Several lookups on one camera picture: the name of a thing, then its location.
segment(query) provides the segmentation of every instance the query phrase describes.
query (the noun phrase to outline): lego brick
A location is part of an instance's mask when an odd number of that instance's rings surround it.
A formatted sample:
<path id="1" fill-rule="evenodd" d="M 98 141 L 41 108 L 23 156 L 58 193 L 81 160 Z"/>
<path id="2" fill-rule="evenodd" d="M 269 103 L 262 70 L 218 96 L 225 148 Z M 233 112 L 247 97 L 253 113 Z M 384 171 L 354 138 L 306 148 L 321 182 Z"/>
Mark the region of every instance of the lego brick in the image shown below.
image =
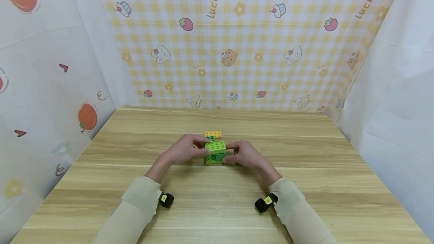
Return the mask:
<path id="1" fill-rule="evenodd" d="M 205 156 L 205 162 L 206 164 L 215 164 L 215 163 L 222 163 L 221 161 L 216 161 L 216 155 L 209 154 Z"/>
<path id="2" fill-rule="evenodd" d="M 226 152 L 216 154 L 216 161 L 222 161 L 226 157 Z"/>
<path id="3" fill-rule="evenodd" d="M 221 139 L 222 133 L 220 131 L 206 131 L 205 136 L 214 136 L 215 139 Z"/>
<path id="4" fill-rule="evenodd" d="M 212 154 L 226 153 L 226 145 L 224 141 L 206 143 L 205 148 L 211 150 Z"/>

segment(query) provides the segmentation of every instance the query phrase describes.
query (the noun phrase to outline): white curtain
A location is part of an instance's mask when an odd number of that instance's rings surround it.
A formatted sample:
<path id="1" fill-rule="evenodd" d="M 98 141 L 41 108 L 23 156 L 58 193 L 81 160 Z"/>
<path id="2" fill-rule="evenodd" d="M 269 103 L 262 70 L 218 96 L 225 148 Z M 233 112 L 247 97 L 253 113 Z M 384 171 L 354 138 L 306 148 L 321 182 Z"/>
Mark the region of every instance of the white curtain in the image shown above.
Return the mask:
<path id="1" fill-rule="evenodd" d="M 0 0 L 0 243 L 114 111 L 74 0 Z"/>
<path id="2" fill-rule="evenodd" d="M 395 0 L 337 126 L 434 242 L 434 0 Z"/>

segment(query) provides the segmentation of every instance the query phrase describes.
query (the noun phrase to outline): finger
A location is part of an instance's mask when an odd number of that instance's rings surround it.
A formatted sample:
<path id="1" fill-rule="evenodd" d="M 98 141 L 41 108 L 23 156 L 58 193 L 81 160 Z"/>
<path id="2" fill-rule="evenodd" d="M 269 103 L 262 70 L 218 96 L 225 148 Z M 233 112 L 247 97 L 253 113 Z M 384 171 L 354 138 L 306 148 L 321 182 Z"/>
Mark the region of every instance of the finger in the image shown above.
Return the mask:
<path id="1" fill-rule="evenodd" d="M 211 153 L 211 150 L 209 149 L 193 149 L 192 151 L 192 156 L 205 156 L 205 155 L 209 155 Z"/>
<path id="2" fill-rule="evenodd" d="M 240 141 L 232 142 L 226 145 L 226 149 L 235 149 L 240 147 Z"/>
<path id="3" fill-rule="evenodd" d="M 202 143 L 211 143 L 212 141 L 208 138 L 205 138 L 203 136 L 198 136 L 198 135 L 191 135 L 193 138 L 193 142 L 202 142 Z"/>
<path id="4" fill-rule="evenodd" d="M 222 162 L 223 163 L 233 163 L 233 162 L 237 162 L 237 160 L 238 160 L 238 156 L 232 155 L 232 156 L 226 156 L 226 158 L 223 158 Z"/>

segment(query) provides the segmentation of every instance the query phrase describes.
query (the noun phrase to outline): beige sleeve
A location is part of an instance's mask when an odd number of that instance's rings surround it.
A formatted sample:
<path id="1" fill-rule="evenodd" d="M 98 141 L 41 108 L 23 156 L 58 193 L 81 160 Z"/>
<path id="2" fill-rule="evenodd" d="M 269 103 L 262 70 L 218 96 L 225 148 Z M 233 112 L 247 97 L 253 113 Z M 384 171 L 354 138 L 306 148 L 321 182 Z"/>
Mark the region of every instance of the beige sleeve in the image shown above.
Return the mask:
<path id="1" fill-rule="evenodd" d="M 93 243 L 137 244 L 143 229 L 155 215 L 160 194 L 157 182 L 145 176 L 134 179 Z"/>
<path id="2" fill-rule="evenodd" d="M 294 183 L 280 178 L 269 189 L 278 198 L 274 209 L 294 244 L 337 244 L 330 230 Z"/>

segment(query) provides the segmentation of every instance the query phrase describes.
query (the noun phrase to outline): yellow checkered backdrop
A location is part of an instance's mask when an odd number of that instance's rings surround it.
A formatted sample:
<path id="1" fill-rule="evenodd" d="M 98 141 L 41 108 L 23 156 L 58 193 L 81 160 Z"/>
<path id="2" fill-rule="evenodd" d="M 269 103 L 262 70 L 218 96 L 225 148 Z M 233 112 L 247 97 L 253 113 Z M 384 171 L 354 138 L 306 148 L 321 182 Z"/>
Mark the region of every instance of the yellow checkered backdrop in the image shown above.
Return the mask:
<path id="1" fill-rule="evenodd" d="M 143 106 L 339 116 L 393 0 L 100 0 Z"/>

